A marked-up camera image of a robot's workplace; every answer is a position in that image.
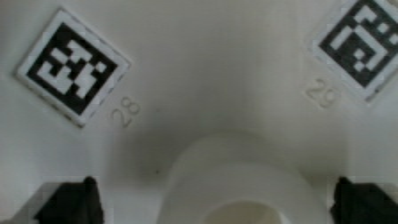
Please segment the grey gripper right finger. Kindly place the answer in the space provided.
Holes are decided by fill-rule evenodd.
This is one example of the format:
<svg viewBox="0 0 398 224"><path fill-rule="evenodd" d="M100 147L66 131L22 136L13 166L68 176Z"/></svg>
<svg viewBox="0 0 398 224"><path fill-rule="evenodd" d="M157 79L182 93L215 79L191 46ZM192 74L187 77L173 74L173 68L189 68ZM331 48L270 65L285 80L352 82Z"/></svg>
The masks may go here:
<svg viewBox="0 0 398 224"><path fill-rule="evenodd" d="M331 215L334 224L398 224L398 203L375 183L338 178Z"/></svg>

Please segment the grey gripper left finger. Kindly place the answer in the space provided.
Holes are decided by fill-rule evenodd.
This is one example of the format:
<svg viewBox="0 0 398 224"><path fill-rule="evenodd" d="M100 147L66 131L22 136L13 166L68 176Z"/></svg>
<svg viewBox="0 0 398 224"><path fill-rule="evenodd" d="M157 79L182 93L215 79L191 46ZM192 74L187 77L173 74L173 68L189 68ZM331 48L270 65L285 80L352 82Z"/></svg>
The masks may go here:
<svg viewBox="0 0 398 224"><path fill-rule="evenodd" d="M40 224L105 224L105 211L96 179L61 184L34 215Z"/></svg>

